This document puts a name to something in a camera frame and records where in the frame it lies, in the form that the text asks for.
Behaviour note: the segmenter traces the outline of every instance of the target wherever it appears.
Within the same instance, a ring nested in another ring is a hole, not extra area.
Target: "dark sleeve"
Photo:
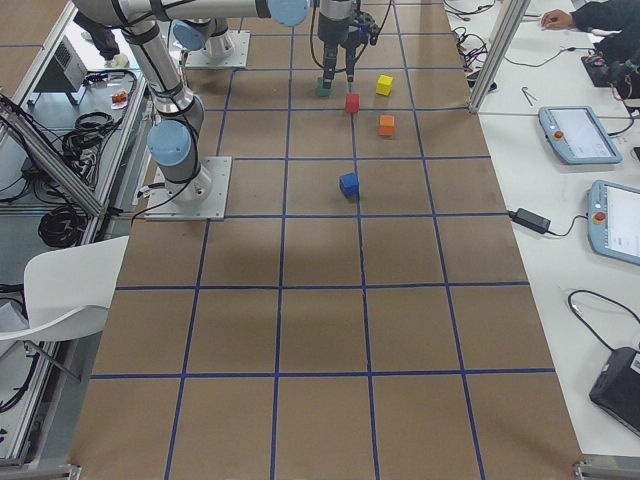
[[[640,0],[587,2],[571,15],[580,30],[623,30],[640,22]]]

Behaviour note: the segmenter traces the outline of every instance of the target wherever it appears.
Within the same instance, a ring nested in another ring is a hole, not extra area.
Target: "tablet screen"
[[[564,139],[574,157],[609,158],[614,156],[587,110],[581,108],[554,109],[550,112],[558,129],[564,133]]]
[[[640,194],[606,187],[607,245],[616,252],[640,257]]]

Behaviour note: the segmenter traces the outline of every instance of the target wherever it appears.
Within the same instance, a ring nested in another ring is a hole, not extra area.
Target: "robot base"
[[[201,51],[190,52],[187,57],[187,65],[185,68],[216,70],[232,67],[246,67],[247,58],[249,57],[250,33],[245,30],[229,30],[227,34],[231,37],[235,45],[235,49],[231,55],[216,59],[205,55]]]
[[[231,163],[231,157],[204,157],[202,159],[202,168],[206,168],[213,179],[209,195],[202,200],[186,203],[171,201],[160,205],[167,200],[167,191],[163,188],[152,190],[147,206],[148,208],[160,206],[146,212],[145,219],[174,222],[204,220],[206,218],[224,220],[231,178]],[[156,170],[154,182],[164,182],[164,175],[159,168]]]

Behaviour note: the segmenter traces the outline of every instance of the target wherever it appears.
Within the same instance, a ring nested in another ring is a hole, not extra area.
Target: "person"
[[[624,63],[640,48],[640,1],[587,2],[575,12],[551,10],[542,16],[542,27],[619,31],[595,45],[607,64]]]
[[[91,42],[105,60],[105,68],[127,68],[129,66],[129,58],[124,53],[120,53],[116,37],[109,28],[94,22],[82,12],[76,13],[73,21],[87,31]]]

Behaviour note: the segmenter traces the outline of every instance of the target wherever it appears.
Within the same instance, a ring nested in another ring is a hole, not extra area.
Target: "black clothing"
[[[624,62],[640,48],[640,0],[588,2],[571,14],[580,30],[620,30],[596,44],[607,63]]]
[[[91,35],[91,39],[93,40],[93,44],[100,52],[100,56],[102,56],[102,58],[107,61],[113,60],[113,57],[120,53],[120,47],[118,47],[116,37],[107,27],[94,22],[90,18],[86,17],[82,12],[76,13],[73,21],[76,22],[80,28],[89,32],[89,35]]]

